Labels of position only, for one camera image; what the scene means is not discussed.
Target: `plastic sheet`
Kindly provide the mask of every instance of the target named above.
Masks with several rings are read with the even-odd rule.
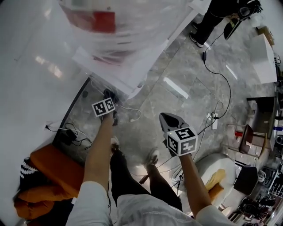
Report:
[[[131,65],[180,24],[187,0],[59,0],[79,44],[94,60]]]

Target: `person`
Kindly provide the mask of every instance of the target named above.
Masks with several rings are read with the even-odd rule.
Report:
[[[223,18],[230,15],[237,15],[237,4],[236,0],[212,0],[202,22],[200,24],[195,22],[192,23],[192,26],[197,32],[195,34],[191,32],[189,34],[190,39],[198,47],[202,48],[214,28],[223,20]]]
[[[84,179],[67,226],[228,226],[234,225],[211,205],[208,192],[191,156],[180,156],[187,197],[196,220],[182,212],[182,203],[155,166],[158,151],[153,149],[145,162],[151,194],[135,181],[117,144],[112,145],[113,115],[107,115],[87,156]],[[118,220],[112,223],[108,209],[108,176],[111,169],[112,196]]]

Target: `white shirt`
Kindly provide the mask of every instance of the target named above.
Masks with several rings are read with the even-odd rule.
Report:
[[[192,219],[150,195],[123,195],[117,199],[117,226],[234,226],[216,207],[202,209]],[[67,221],[67,226],[112,225],[105,189],[93,181],[84,182]]]

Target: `sleeve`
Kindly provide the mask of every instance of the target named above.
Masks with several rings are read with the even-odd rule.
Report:
[[[222,214],[215,206],[203,208],[196,216],[196,221],[203,226],[234,226],[225,215]]]
[[[77,201],[66,226],[112,225],[108,212],[108,198],[105,189],[94,181],[86,181],[80,187]]]

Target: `floor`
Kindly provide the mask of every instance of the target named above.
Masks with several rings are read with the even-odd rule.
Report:
[[[226,23],[223,21],[215,28],[207,41],[208,44],[211,44],[223,32]],[[129,170],[137,180],[140,180],[145,174],[142,163],[153,147],[158,147],[161,154],[157,165],[170,158],[168,150],[162,143],[164,138],[159,123],[159,113],[177,114],[199,132],[206,125],[207,114],[215,109],[219,101],[224,105],[221,109],[221,103],[218,104],[217,109],[221,109],[218,111],[219,116],[227,108],[229,102],[227,82],[220,75],[214,75],[205,69],[201,60],[201,54],[205,47],[200,49],[191,42],[187,37],[191,30],[193,28],[188,26],[160,55],[149,71],[142,90],[137,96],[123,103],[124,107],[140,109],[140,119],[130,122],[131,119],[136,119],[139,116],[139,112],[118,107],[119,124],[114,128],[115,135],[125,153]],[[212,130],[209,127],[205,131],[200,150],[194,159],[195,162],[210,153],[224,152],[233,159],[237,158],[245,163],[255,164],[253,158],[243,158],[243,156],[235,155],[234,152],[229,152],[221,147],[223,143],[237,145],[233,128],[227,127],[226,124],[228,122],[245,124],[250,111],[250,105],[246,98],[274,95],[273,84],[258,84],[255,71],[250,64],[249,40],[255,35],[255,30],[252,29],[248,21],[245,21],[229,40],[225,41],[224,37],[220,37],[208,50],[206,61],[208,68],[214,72],[222,73],[228,79],[232,97],[227,113],[218,120],[217,129]],[[179,86],[188,94],[188,98],[172,89],[168,85],[168,81]],[[95,118],[91,104],[101,100],[102,95],[95,88],[95,84],[91,83],[86,86],[84,91],[72,109],[67,122],[74,124],[76,128],[93,139],[98,131],[100,120]],[[62,145],[62,149],[83,165],[88,153],[88,150],[84,148],[89,146],[88,141],[84,142],[79,147]],[[179,164],[178,158],[172,158],[159,168],[159,171],[163,173],[171,185],[174,183],[170,179],[174,172],[171,169],[175,169]],[[189,213],[189,205],[183,192],[184,187],[181,187],[180,190],[184,212]],[[237,199],[240,201],[241,197],[237,191],[234,190],[232,194],[224,202],[226,206],[233,205],[235,197],[238,197]],[[115,208],[116,206],[112,202],[111,217],[114,222],[117,218]]]

